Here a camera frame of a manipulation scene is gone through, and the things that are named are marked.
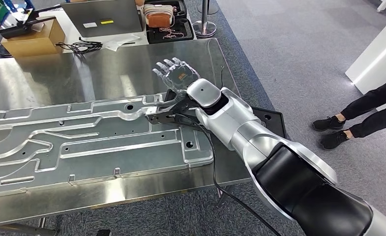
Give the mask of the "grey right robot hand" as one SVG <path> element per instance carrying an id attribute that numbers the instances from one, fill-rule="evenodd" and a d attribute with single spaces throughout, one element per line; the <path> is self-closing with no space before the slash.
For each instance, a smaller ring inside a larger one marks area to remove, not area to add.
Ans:
<path id="1" fill-rule="evenodd" d="M 155 106 L 159 108 L 168 108 L 182 101 L 187 96 L 187 88 L 200 78 L 194 68 L 178 58 L 164 59 L 163 63 L 157 62 L 155 65 L 159 69 L 153 68 L 152 72 L 162 79 L 168 89 L 176 94 L 175 98 L 169 101 L 156 102 Z"/>

